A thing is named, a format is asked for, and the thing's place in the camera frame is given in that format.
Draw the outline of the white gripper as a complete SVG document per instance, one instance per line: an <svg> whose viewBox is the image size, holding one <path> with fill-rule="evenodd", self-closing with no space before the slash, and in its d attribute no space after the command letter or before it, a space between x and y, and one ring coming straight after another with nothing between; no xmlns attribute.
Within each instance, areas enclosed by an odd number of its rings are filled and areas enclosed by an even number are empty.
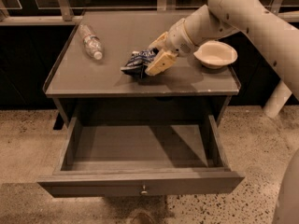
<svg viewBox="0 0 299 224"><path fill-rule="evenodd" d="M185 19L180 19L171 26L168 32L162 33L149 44L150 49L157 49L159 52L145 70L148 76L156 76L170 68L177 56L187 57L194 52L194 44L185 29L185 21Z"/></svg>

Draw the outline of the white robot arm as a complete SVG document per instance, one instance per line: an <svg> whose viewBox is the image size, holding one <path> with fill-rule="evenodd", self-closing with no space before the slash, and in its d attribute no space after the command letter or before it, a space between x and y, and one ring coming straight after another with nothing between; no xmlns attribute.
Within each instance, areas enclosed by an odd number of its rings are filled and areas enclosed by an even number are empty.
<svg viewBox="0 0 299 224"><path fill-rule="evenodd" d="M155 76L163 72L178 56L186 56L195 46L201 47L234 29L248 38L296 95L299 30L264 8L259 0L207 0L205 6L175 23L152 43L158 55L147 73ZM280 182L263 188L264 201L249 193L213 208L213 221L201 224L299 224L298 163L298 151L290 151Z"/></svg>

